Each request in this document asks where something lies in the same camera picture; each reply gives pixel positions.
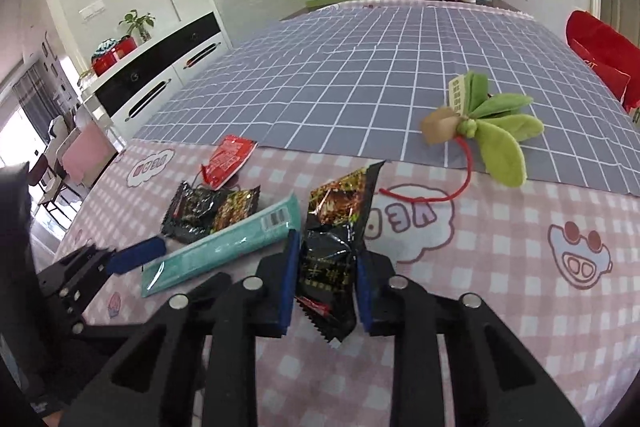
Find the green plush leaf toy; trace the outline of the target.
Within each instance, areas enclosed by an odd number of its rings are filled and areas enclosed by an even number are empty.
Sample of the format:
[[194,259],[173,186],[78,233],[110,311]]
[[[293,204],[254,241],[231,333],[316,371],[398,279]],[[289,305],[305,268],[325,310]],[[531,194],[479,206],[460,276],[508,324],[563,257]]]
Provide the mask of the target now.
[[388,188],[378,193],[409,204],[451,202],[471,184],[474,160],[470,143],[475,142],[488,176],[506,187],[520,187],[527,180],[521,143],[544,133],[544,124],[522,109],[533,99],[521,93],[489,92],[488,77],[470,70],[448,83],[448,104],[421,121],[428,145],[454,142],[465,159],[465,178],[454,193],[439,197],[409,197]]

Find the black red snack wrapper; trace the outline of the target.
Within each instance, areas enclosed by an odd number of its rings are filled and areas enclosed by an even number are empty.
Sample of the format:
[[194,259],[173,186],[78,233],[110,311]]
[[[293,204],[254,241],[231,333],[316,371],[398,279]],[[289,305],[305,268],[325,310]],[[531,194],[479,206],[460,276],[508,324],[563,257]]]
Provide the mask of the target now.
[[260,187],[213,190],[181,182],[163,217],[160,233],[181,244],[191,244],[252,217]]

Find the potted green plant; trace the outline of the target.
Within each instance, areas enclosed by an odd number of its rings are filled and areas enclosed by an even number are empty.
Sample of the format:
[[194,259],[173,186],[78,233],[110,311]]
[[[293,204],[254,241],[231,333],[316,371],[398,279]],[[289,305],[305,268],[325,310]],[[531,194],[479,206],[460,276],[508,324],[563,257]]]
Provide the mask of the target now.
[[151,13],[140,14],[133,9],[126,13],[118,24],[126,28],[128,36],[136,32],[143,42],[148,42],[152,39],[149,29],[155,26],[155,17]]

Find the teal long wrapper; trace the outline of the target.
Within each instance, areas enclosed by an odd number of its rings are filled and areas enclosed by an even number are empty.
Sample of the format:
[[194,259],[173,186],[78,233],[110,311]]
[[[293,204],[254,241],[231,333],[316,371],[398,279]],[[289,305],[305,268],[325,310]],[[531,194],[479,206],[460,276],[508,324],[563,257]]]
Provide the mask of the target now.
[[301,224],[298,199],[294,193],[288,194],[236,225],[143,265],[141,297],[167,291],[239,257],[282,242],[288,231],[299,231]]

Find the beige sofa pink blanket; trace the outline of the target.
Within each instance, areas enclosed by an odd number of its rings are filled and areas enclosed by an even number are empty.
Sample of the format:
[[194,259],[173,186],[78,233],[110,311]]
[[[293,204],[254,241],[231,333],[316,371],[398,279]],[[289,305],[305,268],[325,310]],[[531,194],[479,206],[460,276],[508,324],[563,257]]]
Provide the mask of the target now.
[[68,135],[55,132],[47,147],[47,160],[60,167],[64,179],[91,188],[118,152],[104,131],[93,121],[75,127]]

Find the white black sideboard cabinet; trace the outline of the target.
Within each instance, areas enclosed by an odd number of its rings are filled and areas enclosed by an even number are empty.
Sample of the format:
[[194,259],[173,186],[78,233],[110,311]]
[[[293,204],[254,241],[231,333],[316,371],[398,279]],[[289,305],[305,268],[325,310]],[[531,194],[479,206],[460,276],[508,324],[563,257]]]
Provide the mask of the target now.
[[90,115],[129,140],[180,89],[229,51],[216,15],[206,13],[127,54],[81,92]]

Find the red chair cover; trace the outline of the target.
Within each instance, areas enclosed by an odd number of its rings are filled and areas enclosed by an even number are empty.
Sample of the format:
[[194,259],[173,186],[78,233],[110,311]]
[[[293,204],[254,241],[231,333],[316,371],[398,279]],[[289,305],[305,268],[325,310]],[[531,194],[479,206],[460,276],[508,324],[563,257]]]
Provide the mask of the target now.
[[585,11],[566,23],[570,48],[595,72],[626,112],[639,106],[639,48]]

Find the small red snack packet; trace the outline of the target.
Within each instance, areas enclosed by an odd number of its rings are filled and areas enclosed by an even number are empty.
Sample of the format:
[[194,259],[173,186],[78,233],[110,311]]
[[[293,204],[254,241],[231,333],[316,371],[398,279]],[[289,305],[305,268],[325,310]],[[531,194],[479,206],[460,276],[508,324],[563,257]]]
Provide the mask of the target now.
[[257,143],[254,140],[228,134],[210,155],[206,165],[201,165],[205,185],[219,190],[250,159]]

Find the grey grid tablecloth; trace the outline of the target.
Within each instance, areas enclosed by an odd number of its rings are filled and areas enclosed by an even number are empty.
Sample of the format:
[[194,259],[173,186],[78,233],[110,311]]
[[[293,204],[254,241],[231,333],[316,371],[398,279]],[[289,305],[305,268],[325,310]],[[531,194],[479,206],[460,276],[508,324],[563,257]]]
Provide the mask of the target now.
[[618,194],[639,191],[639,132],[620,102],[533,17],[428,1],[349,1],[277,23],[177,92],[138,132],[154,142],[263,146],[459,168],[420,124],[466,72],[492,94],[532,98],[544,133],[523,145],[527,176]]

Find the red round tin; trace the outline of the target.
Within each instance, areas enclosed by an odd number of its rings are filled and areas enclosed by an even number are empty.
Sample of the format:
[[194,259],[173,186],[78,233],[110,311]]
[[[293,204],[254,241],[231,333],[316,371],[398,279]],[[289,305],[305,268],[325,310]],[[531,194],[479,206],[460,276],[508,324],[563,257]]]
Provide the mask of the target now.
[[106,39],[91,55],[91,66],[97,76],[101,76],[126,55],[137,49],[137,43],[130,35],[118,39]]

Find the dark wooden chair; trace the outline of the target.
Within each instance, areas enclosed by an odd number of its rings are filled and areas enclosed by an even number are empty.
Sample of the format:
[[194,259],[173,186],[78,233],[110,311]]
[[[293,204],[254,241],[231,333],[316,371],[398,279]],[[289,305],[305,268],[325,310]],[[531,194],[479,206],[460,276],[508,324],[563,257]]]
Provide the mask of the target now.
[[84,201],[76,188],[67,182],[67,176],[60,176],[58,170],[50,166],[47,156],[41,154],[29,168],[27,182],[41,191],[37,209],[43,209],[59,228],[66,231],[75,219],[68,212],[77,215]]

